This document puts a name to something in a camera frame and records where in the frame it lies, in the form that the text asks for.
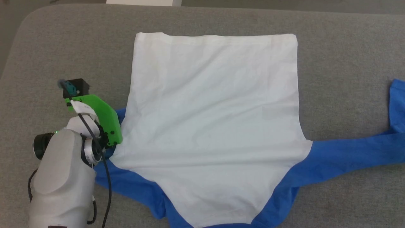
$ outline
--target blue fabric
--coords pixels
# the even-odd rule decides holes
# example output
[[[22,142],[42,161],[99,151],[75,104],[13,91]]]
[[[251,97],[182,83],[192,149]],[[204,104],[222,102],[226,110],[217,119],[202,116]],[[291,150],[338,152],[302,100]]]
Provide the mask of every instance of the blue fabric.
[[[326,181],[353,170],[405,162],[405,82],[393,81],[389,106],[388,131],[363,139],[313,142],[308,156],[287,172],[251,224],[222,224],[210,228],[276,227],[287,217],[301,186]],[[125,110],[117,113],[122,121]],[[121,170],[110,161],[107,163],[113,191],[145,204],[156,218],[167,216],[172,228],[191,227],[156,183],[134,172]],[[104,167],[96,166],[95,170],[96,182],[107,187]]]

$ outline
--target green plastic part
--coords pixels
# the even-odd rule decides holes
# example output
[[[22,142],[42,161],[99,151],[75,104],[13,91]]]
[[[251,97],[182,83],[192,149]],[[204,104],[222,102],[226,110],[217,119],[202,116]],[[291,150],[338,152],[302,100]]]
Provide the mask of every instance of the green plastic part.
[[[74,101],[81,101],[89,105],[97,114],[99,124],[107,132],[108,146],[114,146],[122,142],[121,127],[119,126],[118,115],[111,106],[105,103],[98,96],[89,94],[72,98]]]

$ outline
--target gray floor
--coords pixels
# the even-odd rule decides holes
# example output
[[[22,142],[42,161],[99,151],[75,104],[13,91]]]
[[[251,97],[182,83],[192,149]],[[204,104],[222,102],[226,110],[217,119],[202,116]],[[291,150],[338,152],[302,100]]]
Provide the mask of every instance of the gray floor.
[[[32,11],[51,4],[105,3],[106,0],[1,0],[0,77],[14,35]],[[282,9],[343,13],[405,14],[405,0],[183,0],[183,6]]]

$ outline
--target cable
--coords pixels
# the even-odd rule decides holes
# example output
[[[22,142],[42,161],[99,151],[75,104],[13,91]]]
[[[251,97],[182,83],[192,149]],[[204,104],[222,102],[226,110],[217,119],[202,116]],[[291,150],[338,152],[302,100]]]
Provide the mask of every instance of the cable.
[[[91,221],[87,221],[88,225],[93,224],[96,221],[97,218],[97,204],[96,201],[93,200],[93,219]]]
[[[64,81],[60,81],[59,82],[60,86],[62,87],[62,89],[66,92],[69,101],[72,101],[72,96],[69,94],[68,90],[66,89],[65,83]],[[87,130],[89,131],[90,135],[92,136],[93,139],[96,139],[96,136],[94,135],[93,131],[90,129],[89,125],[87,124],[87,122],[84,120],[83,116],[81,115],[81,113],[77,113],[77,115],[79,116],[79,118],[81,119],[81,121],[83,122],[84,126],[87,128]],[[104,214],[104,219],[102,222],[102,228],[105,227],[105,223],[107,221],[107,216],[108,216],[108,212],[110,211],[110,206],[111,206],[111,197],[112,197],[112,191],[111,191],[111,178],[110,178],[110,173],[108,171],[108,167],[107,167],[107,162],[105,159],[105,156],[102,152],[102,148],[100,146],[100,144],[98,143],[97,140],[94,140],[97,150],[99,150],[100,154],[101,154],[101,159],[102,162],[104,164],[104,168],[105,168],[105,172],[107,173],[107,180],[108,180],[108,203],[107,203],[107,209],[105,210],[105,214]]]
[[[30,202],[32,201],[32,194],[31,194],[31,180],[34,177],[35,173],[38,169],[34,170],[31,176],[28,178],[28,197],[30,198]]]

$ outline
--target white fabric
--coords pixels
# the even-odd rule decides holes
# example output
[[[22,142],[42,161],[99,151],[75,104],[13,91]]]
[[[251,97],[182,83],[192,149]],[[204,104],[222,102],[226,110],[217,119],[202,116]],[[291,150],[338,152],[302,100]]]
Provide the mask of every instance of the white fabric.
[[[111,161],[155,181],[194,227],[250,223],[309,153],[297,40],[138,33]]]

